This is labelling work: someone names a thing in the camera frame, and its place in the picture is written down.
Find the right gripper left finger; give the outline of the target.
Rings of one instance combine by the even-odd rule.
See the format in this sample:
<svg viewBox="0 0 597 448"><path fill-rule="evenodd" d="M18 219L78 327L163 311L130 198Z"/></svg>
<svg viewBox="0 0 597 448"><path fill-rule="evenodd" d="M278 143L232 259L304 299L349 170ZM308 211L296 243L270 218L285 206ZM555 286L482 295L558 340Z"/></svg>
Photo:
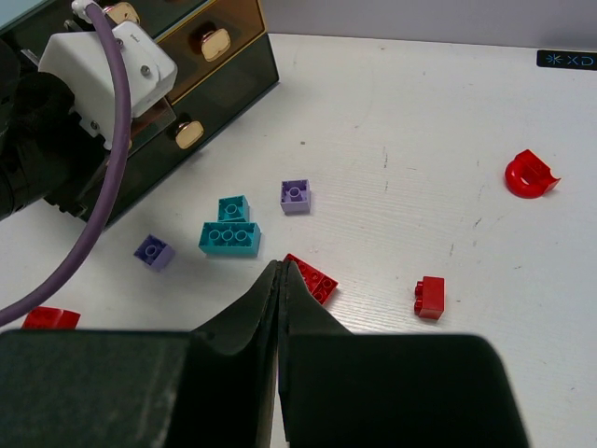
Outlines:
<svg viewBox="0 0 597 448"><path fill-rule="evenodd" d="M5 447L266 447L280 265L191 331L12 330Z"/></svg>

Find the red round arch lego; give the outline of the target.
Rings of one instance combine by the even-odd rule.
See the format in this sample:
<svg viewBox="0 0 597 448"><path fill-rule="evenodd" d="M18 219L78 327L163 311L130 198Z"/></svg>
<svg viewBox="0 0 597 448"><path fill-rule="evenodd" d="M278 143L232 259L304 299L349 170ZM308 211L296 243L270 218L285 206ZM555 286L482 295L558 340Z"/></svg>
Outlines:
<svg viewBox="0 0 597 448"><path fill-rule="evenodd" d="M504 173L507 189L523 199L537 199L561 181L532 150L525 149L510 161Z"/></svg>

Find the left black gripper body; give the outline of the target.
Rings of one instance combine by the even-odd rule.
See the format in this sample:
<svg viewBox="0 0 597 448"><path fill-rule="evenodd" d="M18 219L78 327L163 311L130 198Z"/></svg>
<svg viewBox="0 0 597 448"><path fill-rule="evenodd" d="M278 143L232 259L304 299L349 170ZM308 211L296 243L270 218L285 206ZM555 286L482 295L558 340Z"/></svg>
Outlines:
<svg viewBox="0 0 597 448"><path fill-rule="evenodd" d="M44 200L82 216L80 202L104 167L102 140L80 126L75 95L1 43L1 218Z"/></svg>

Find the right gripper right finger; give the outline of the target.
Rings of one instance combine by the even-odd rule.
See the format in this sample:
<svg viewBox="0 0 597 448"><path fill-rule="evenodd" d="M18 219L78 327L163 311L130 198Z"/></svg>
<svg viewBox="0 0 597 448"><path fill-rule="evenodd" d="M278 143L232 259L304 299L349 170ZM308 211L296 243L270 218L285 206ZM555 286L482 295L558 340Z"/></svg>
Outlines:
<svg viewBox="0 0 597 448"><path fill-rule="evenodd" d="M525 447L503 363L467 334L354 334L287 261L279 396L292 447Z"/></svg>

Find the red sloped lego brick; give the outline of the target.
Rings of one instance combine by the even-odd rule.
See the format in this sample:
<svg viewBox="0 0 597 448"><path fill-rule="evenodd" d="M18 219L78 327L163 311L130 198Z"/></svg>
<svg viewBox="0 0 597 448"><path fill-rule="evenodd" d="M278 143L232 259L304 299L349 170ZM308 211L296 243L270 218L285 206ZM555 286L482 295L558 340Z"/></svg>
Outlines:
<svg viewBox="0 0 597 448"><path fill-rule="evenodd" d="M325 304L339 283L292 254L287 254L285 260L294 261L298 265L309 292L320 304Z"/></svg>

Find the small red lego block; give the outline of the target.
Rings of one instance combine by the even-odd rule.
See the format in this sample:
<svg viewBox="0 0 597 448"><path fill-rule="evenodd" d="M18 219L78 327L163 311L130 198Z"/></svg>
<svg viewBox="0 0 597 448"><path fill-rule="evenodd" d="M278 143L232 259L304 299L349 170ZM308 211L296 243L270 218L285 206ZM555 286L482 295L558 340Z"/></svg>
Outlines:
<svg viewBox="0 0 597 448"><path fill-rule="evenodd" d="M439 320L445 310L445 279L424 276L414 289L414 313L423 319Z"/></svg>

